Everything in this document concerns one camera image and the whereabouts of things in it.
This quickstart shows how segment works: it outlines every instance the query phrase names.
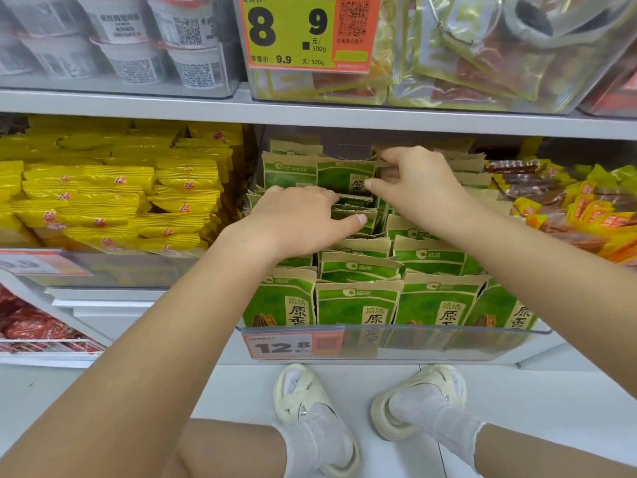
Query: left hand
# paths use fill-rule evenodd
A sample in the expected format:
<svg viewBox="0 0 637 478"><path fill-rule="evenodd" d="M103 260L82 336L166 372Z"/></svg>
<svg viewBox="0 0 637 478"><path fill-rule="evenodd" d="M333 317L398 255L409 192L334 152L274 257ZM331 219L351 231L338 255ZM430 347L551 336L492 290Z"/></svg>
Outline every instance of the left hand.
<svg viewBox="0 0 637 478"><path fill-rule="evenodd" d="M362 214L333 220L330 208L338 201L334 191L318 186L271 187L251 214L228 226L220 235L243 241L266 252L275 265L283 259L310 255L361 230Z"/></svg>

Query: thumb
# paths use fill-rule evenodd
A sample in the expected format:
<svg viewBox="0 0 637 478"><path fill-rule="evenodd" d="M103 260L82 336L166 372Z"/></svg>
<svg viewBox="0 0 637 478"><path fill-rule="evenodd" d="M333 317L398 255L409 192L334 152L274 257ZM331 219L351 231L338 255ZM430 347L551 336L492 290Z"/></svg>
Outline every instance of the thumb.
<svg viewBox="0 0 637 478"><path fill-rule="evenodd" d="M332 220L332 242L341 241L347 237L358 233L363 226L367 223L367 216L358 213L356 215L347 216L342 220Z"/></svg>
<svg viewBox="0 0 637 478"><path fill-rule="evenodd" d="M365 180L365 187L373 192L376 196L380 196L389 203L392 202L392 196L394 195L395 185L388 183L387 181L380 180L378 178L371 178Z"/></svg>

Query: floor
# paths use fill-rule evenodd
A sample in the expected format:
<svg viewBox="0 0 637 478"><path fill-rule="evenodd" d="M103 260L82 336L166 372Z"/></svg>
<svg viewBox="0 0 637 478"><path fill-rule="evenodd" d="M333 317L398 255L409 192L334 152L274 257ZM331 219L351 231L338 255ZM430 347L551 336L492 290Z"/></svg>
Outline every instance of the floor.
<svg viewBox="0 0 637 478"><path fill-rule="evenodd" d="M275 364L218 366L194 416L274 422L270 399L255 399L255 395L269 396L282 368ZM368 407L374 395L418 369L417 365L315 366L335 407L361 442L360 476L474 478L468 466L424 435L388 443L370 428ZM467 409L486 421L637 466L637 402L601 372L522 371L504 366L459 369L469 389ZM0 366L0 453L80 372Z"/></svg>

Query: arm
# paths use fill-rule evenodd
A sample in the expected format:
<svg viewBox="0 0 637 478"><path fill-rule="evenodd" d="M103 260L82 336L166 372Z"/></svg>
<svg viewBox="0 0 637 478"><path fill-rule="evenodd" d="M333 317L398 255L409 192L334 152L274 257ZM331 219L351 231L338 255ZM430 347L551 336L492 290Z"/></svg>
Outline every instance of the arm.
<svg viewBox="0 0 637 478"><path fill-rule="evenodd" d="M413 223L465 250L571 345L637 398L637 274L490 211L439 153L393 148L399 166L371 191Z"/></svg>
<svg viewBox="0 0 637 478"><path fill-rule="evenodd" d="M361 215L331 220L337 200L269 190L22 435L0 476L158 477L268 270L362 228Z"/></svg>

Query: right hand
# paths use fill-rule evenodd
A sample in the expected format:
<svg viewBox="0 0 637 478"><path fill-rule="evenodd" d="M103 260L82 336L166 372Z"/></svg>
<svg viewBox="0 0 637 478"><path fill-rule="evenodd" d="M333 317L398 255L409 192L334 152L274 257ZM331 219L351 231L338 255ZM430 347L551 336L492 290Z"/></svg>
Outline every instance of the right hand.
<svg viewBox="0 0 637 478"><path fill-rule="evenodd" d="M443 240L455 240L462 224L482 208L458 183L445 157L416 146L387 149L381 158L397 168L365 186L401 216Z"/></svg>

